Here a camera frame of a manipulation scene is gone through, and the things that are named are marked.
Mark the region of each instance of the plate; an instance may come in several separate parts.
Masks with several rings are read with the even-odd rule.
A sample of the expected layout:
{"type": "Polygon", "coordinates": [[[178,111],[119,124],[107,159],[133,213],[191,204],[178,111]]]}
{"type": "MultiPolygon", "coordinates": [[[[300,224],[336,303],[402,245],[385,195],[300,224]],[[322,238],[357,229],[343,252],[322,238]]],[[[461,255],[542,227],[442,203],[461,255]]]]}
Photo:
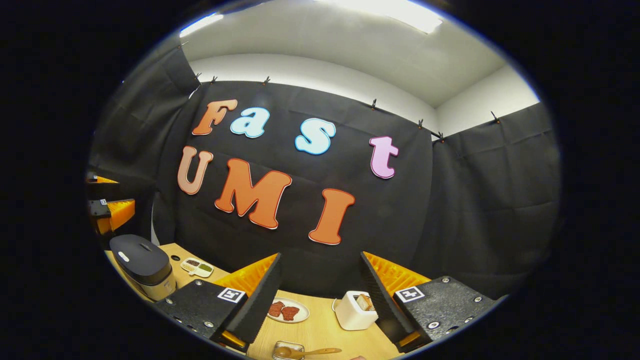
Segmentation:
{"type": "Polygon", "coordinates": [[[295,306],[298,309],[300,309],[300,311],[298,311],[298,313],[293,316],[293,320],[291,320],[291,321],[284,320],[284,318],[282,317],[282,314],[280,314],[278,316],[271,316],[269,313],[267,313],[268,317],[270,317],[270,318],[272,318],[272,319],[274,319],[276,321],[286,322],[286,323],[302,322],[302,321],[305,321],[309,317],[309,309],[307,309],[307,307],[304,306],[303,304],[300,304],[299,302],[297,302],[295,300],[287,299],[285,297],[275,297],[275,298],[273,298],[273,301],[271,303],[273,304],[274,302],[278,302],[278,301],[282,301],[284,306],[295,306]]]}

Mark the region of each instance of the ceiling light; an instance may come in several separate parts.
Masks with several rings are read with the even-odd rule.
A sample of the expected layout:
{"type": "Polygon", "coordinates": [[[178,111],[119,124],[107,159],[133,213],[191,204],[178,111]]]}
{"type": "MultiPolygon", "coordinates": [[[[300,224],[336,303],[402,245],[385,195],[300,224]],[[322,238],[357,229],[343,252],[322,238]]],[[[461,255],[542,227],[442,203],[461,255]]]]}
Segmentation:
{"type": "Polygon", "coordinates": [[[224,15],[222,14],[216,14],[216,13],[212,13],[209,16],[203,17],[202,19],[194,22],[193,24],[187,26],[186,28],[182,29],[182,31],[180,31],[180,37],[185,37],[187,35],[189,35],[190,33],[202,29],[205,26],[209,25],[209,24],[213,24],[214,22],[220,20],[223,18],[224,15]]]}
{"type": "Polygon", "coordinates": [[[333,3],[343,8],[388,16],[425,33],[431,33],[442,24],[441,16],[408,0],[316,0],[333,3]]]}

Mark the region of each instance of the bread slice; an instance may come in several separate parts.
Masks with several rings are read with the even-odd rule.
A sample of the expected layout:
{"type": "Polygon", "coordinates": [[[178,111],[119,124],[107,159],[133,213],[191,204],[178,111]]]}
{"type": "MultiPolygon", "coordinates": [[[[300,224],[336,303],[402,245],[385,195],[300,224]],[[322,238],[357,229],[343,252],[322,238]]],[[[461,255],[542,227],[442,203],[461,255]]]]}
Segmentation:
{"type": "Polygon", "coordinates": [[[360,306],[360,309],[363,309],[364,311],[375,311],[371,298],[367,295],[360,294],[356,299],[356,303],[360,306]]]}

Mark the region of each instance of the pink letter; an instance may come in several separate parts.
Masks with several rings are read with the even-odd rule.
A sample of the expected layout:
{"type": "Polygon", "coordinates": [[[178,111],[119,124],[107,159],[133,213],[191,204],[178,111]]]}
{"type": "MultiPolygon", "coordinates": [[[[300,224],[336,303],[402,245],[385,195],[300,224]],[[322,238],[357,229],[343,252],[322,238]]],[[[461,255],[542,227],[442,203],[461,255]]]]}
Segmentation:
{"type": "Polygon", "coordinates": [[[371,138],[369,140],[369,145],[373,145],[371,171],[383,179],[388,179],[396,173],[393,168],[387,166],[389,163],[389,154],[398,156],[398,148],[391,145],[391,141],[391,138],[388,136],[371,138]]]}

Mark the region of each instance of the meat slice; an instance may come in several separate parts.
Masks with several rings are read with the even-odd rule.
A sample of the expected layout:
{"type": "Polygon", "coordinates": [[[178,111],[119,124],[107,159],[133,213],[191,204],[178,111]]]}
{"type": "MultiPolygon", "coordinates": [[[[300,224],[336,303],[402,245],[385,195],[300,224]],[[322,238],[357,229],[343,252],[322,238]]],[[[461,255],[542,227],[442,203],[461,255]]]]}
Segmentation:
{"type": "Polygon", "coordinates": [[[269,315],[278,317],[280,316],[280,311],[284,307],[284,303],[282,301],[274,302],[269,308],[269,315]]]}
{"type": "Polygon", "coordinates": [[[285,306],[282,308],[282,318],[285,321],[293,321],[294,316],[300,311],[295,306],[285,306]]]}

